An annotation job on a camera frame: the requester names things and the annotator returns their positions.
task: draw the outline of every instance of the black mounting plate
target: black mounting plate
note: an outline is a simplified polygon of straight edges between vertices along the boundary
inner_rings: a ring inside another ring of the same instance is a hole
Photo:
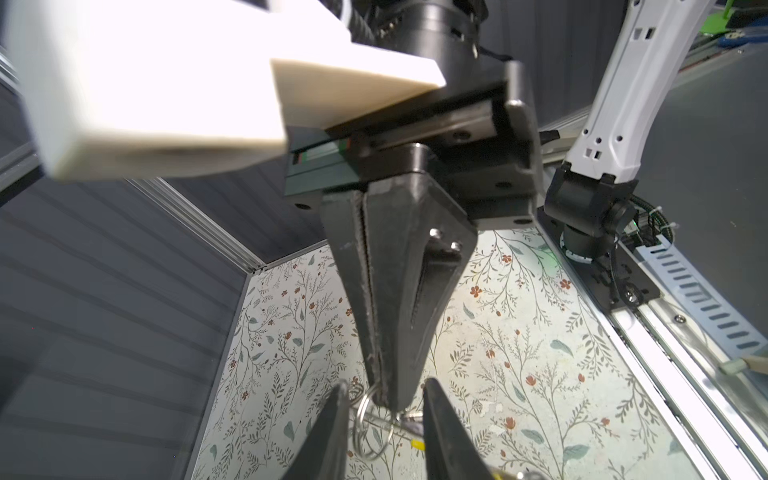
[[[560,247],[564,224],[545,214],[543,207],[537,209],[536,216],[541,233],[552,240],[553,244]],[[616,252],[616,264],[619,269],[617,275],[625,279],[624,282],[627,285],[634,286],[634,291],[638,292],[638,295],[642,295],[640,303],[660,298],[661,291],[659,291],[658,286],[637,266],[637,261],[623,248],[616,249]],[[592,263],[579,263],[567,257],[565,259],[571,264],[579,280],[581,280],[581,284],[587,288],[602,313],[609,314],[625,307],[624,303],[618,299],[616,289],[611,281],[611,262],[607,253]]]

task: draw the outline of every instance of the green object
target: green object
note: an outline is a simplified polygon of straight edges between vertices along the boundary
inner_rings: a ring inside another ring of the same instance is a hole
[[[728,28],[726,28],[726,25],[732,14],[732,11],[730,10],[732,5],[733,0],[728,0],[725,4],[723,13],[721,14],[718,12],[708,16],[707,20],[704,20],[704,25],[701,25],[701,30],[699,31],[704,35],[719,35],[727,32]]]

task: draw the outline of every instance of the floral pattern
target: floral pattern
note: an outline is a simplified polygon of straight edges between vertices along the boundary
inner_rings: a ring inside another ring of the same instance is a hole
[[[251,280],[228,355],[193,478],[279,478],[324,394],[342,378],[365,388],[328,247]],[[480,235],[422,375],[440,381],[497,468],[553,480],[698,478],[536,230]],[[419,393],[409,410],[421,403]],[[382,439],[369,429],[369,445]],[[396,431],[374,462],[350,449],[346,477],[425,478],[411,439]]]

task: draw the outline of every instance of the metal ring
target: metal ring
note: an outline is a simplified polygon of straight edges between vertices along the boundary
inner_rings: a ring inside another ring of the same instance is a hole
[[[364,435],[362,430],[362,424],[366,419],[366,410],[368,410],[368,404],[371,403],[373,394],[381,389],[381,385],[376,383],[368,388],[365,395],[362,396],[360,405],[357,407],[357,414],[355,415],[355,422],[352,424],[352,447],[355,449],[357,455],[360,455],[364,460],[372,462],[378,457],[382,456],[389,443],[392,441],[392,436],[395,435],[395,413],[389,412],[389,434],[385,442],[382,442],[382,448],[378,452],[365,453],[362,450],[362,436]]]

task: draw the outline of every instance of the green leaf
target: green leaf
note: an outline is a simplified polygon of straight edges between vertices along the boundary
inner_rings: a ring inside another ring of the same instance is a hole
[[[285,434],[291,442],[293,441],[293,422],[288,421],[286,428],[283,429],[283,434]]]
[[[515,252],[518,255],[522,255],[523,252],[517,247],[513,247],[511,243],[507,243],[507,247],[509,247],[513,252]]]
[[[536,432],[535,430],[521,430],[521,432],[523,433],[523,435],[527,436],[528,438],[538,443],[539,445],[544,443],[544,437],[541,436],[541,433]]]
[[[523,392],[520,391],[520,389],[516,386],[512,386],[512,388],[515,389],[515,395],[518,397],[518,400],[521,402],[525,401],[525,395],[523,395]]]
[[[683,451],[683,446],[680,444],[680,442],[677,441],[677,439],[672,440],[670,442],[670,451],[667,452],[667,455],[672,455],[673,453],[679,453]]]
[[[589,447],[586,445],[569,445],[563,449],[563,465],[568,460],[578,460],[583,458],[584,455],[589,452]]]
[[[466,316],[468,316],[469,319],[474,320],[475,319],[475,314],[470,312],[469,309],[467,308],[467,306],[464,303],[462,303],[462,305],[464,306],[464,313],[466,314]]]
[[[571,349],[568,348],[568,345],[565,345],[560,340],[552,340],[552,343],[550,343],[549,346],[552,347],[555,350],[561,350],[563,352],[566,352],[570,356],[574,355],[574,353],[571,351]]]
[[[377,428],[373,429],[373,439],[376,440],[376,443],[379,444],[379,447],[382,446],[382,435],[379,433],[379,429]]]
[[[310,369],[304,370],[304,375],[301,376],[301,380],[299,381],[299,386],[301,386],[302,383],[304,383],[304,380],[306,379],[306,374],[310,372]]]

